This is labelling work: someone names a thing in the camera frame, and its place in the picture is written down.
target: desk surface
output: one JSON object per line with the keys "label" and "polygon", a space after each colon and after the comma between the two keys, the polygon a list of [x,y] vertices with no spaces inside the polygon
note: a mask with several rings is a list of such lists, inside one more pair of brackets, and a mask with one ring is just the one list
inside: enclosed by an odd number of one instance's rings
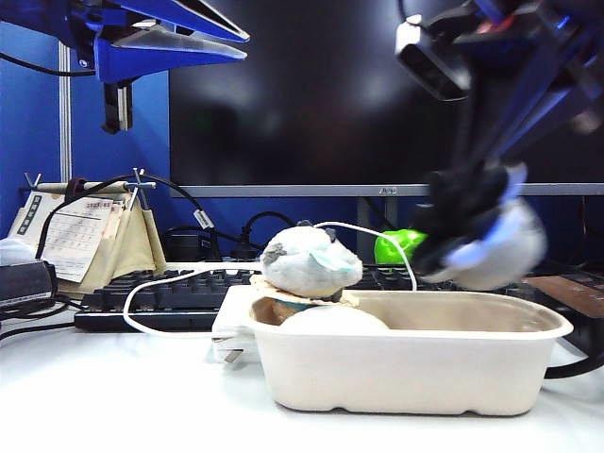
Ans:
{"label": "desk surface", "polygon": [[[557,344],[552,364],[576,359]],[[516,417],[291,411],[271,399],[259,364],[215,363],[210,340],[139,333],[10,337],[0,372],[0,448],[10,453],[604,451],[604,370],[546,381]]]}

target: black keyboard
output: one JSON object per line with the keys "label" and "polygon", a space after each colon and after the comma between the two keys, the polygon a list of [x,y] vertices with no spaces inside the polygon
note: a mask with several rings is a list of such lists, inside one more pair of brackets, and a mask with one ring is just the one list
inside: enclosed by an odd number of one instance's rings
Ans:
{"label": "black keyboard", "polygon": [[[75,326],[96,332],[125,332],[134,329],[124,321],[122,310],[128,294],[147,281],[189,274],[192,271],[166,271],[153,275],[150,271],[134,272],[115,278],[109,285],[82,299],[85,310],[75,314]],[[152,328],[166,331],[208,331],[233,285],[249,284],[257,271],[207,271],[174,283],[145,288],[132,299],[131,317]],[[417,280],[418,289],[425,291],[458,288],[451,282],[428,284]],[[363,277],[350,290],[405,291],[411,289],[411,278],[404,266],[365,264]]]}

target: black monitor screen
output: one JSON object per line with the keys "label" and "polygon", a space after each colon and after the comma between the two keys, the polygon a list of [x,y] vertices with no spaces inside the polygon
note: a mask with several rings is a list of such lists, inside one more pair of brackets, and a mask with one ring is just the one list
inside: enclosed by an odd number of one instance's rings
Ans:
{"label": "black monitor screen", "polygon": [[[449,166],[461,110],[433,99],[397,62],[396,0],[212,4],[251,35],[232,44],[248,57],[171,71],[174,181],[217,196],[283,185],[366,194],[354,188],[422,183]],[[530,181],[599,182],[590,162],[602,161],[602,139],[567,126],[550,134],[521,155]]]}

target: white pulp container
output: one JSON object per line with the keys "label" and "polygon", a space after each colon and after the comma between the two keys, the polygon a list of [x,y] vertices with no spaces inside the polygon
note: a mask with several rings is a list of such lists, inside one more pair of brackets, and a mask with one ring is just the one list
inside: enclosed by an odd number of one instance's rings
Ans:
{"label": "white pulp container", "polygon": [[390,330],[292,334],[277,325],[272,299],[251,304],[248,323],[276,402],[301,411],[515,415],[534,405],[556,339],[573,329],[553,310],[504,295],[351,293]]}

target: green object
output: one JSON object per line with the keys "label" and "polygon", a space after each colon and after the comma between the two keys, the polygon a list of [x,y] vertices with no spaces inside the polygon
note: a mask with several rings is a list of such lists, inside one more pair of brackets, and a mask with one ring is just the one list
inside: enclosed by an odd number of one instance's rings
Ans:
{"label": "green object", "polygon": [[[400,247],[403,249],[405,255],[407,255],[408,260],[411,259],[415,247],[422,243],[427,236],[426,234],[420,233],[414,229],[384,231],[382,234],[392,236],[392,238],[397,241]],[[390,241],[387,241],[384,238],[376,239],[374,256],[376,258],[376,263],[378,264],[393,264],[396,262],[403,262],[403,257],[400,256],[398,250],[394,248],[394,245]]]}

